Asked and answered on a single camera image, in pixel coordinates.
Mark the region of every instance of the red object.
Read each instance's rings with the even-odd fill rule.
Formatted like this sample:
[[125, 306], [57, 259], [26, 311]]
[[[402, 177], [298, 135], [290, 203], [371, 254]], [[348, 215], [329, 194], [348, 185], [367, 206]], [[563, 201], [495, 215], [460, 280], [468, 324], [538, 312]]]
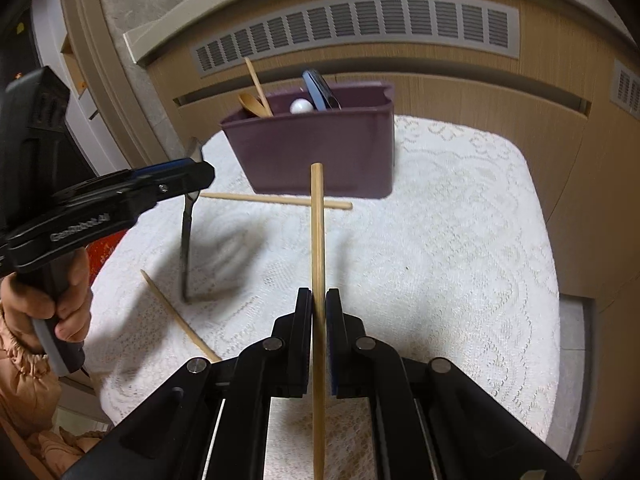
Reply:
[[394, 88], [386, 82], [331, 85], [341, 110], [291, 114], [301, 89], [268, 96], [273, 117], [243, 110], [220, 125], [256, 193], [309, 195], [309, 167], [324, 165], [327, 196], [383, 198], [394, 172]]
[[127, 230], [119, 231], [104, 238], [100, 238], [95, 242], [91, 242], [86, 251], [89, 253], [89, 284], [91, 285], [95, 277], [100, 272], [100, 269], [107, 261], [113, 250], [118, 245], [122, 237], [127, 233]]

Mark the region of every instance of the white lace tablecloth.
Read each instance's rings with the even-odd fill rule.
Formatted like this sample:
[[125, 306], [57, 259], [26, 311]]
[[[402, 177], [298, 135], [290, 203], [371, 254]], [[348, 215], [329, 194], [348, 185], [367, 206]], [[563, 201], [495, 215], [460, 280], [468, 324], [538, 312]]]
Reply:
[[[211, 190], [252, 190], [223, 134], [204, 147]], [[223, 359], [267, 337], [310, 279], [310, 209], [201, 198], [192, 294], [178, 293], [184, 200], [144, 213], [94, 283], [87, 367], [118, 423], [200, 355], [149, 292], [145, 269]], [[396, 117], [393, 193], [326, 210], [326, 285], [401, 356], [444, 356], [544, 439], [558, 386], [558, 284], [527, 164], [507, 140]], [[328, 479], [374, 478], [366, 402], [327, 407]], [[266, 479], [312, 478], [310, 399], [274, 399]]]

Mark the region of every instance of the chopstick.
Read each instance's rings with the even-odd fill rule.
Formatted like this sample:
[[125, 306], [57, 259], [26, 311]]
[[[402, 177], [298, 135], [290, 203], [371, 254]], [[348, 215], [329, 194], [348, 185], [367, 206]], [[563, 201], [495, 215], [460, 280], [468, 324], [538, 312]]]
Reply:
[[311, 292], [313, 312], [314, 480], [324, 478], [324, 401], [326, 389], [326, 317], [324, 312], [324, 177], [322, 164], [311, 165]]
[[162, 306], [164, 306], [164, 308], [171, 315], [171, 317], [174, 318], [175, 322], [180, 326], [180, 328], [184, 330], [184, 333], [187, 336], [189, 336], [189, 339], [191, 339], [194, 345], [196, 345], [200, 350], [202, 350], [204, 355], [206, 355], [206, 357], [212, 363], [217, 363], [218, 361], [221, 361], [218, 354], [216, 354], [211, 348], [209, 348], [209, 346], [202, 339], [200, 339], [200, 336], [196, 334], [193, 331], [193, 329], [191, 329], [191, 327], [187, 324], [187, 322], [182, 319], [182, 316], [178, 314], [177, 310], [174, 309], [174, 306], [169, 302], [166, 296], [154, 283], [154, 280], [152, 280], [151, 277], [144, 270], [140, 269], [140, 273], [142, 273], [142, 276], [144, 277], [146, 284], [151, 289], [151, 292], [158, 299], [158, 301], [162, 303]]
[[[277, 196], [277, 195], [245, 195], [239, 193], [210, 193], [202, 192], [200, 196], [205, 198], [219, 198], [222, 200], [239, 200], [242, 202], [264, 202], [273, 204], [287, 205], [306, 205], [311, 206], [310, 198], [299, 198], [294, 196]], [[353, 209], [353, 203], [343, 200], [325, 200], [324, 207], [327, 209]]]
[[258, 79], [257, 73], [255, 73], [254, 64], [248, 57], [244, 58], [244, 62], [246, 63], [246, 67], [249, 69], [249, 74], [251, 74], [251, 79], [254, 80], [255, 89], [258, 91], [258, 95], [260, 96], [260, 101], [262, 101], [262, 106], [267, 110], [269, 117], [273, 117], [273, 112], [271, 111], [271, 107], [269, 106], [269, 102], [267, 98], [264, 96], [264, 92], [262, 91], [262, 85], [260, 84], [260, 80]]

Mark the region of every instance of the ruffled cuff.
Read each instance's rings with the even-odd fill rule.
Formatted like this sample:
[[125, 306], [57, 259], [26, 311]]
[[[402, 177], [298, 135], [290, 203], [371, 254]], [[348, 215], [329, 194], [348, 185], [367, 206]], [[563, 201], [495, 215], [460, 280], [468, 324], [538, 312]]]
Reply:
[[0, 302], [0, 347], [4, 349], [7, 357], [21, 374], [36, 379], [50, 373], [49, 357], [31, 353], [25, 348], [9, 330], [4, 321], [4, 310]]

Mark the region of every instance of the person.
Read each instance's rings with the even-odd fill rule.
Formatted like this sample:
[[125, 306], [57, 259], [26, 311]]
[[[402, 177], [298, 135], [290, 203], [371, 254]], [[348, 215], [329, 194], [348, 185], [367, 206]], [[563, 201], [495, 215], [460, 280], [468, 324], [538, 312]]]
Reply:
[[69, 287], [57, 303], [11, 274], [0, 285], [0, 426], [39, 480], [59, 478], [101, 438], [101, 432], [73, 436], [52, 431], [60, 399], [58, 377], [33, 331], [30, 317], [57, 314], [56, 336], [84, 341], [91, 323], [89, 258], [77, 250], [67, 275]]

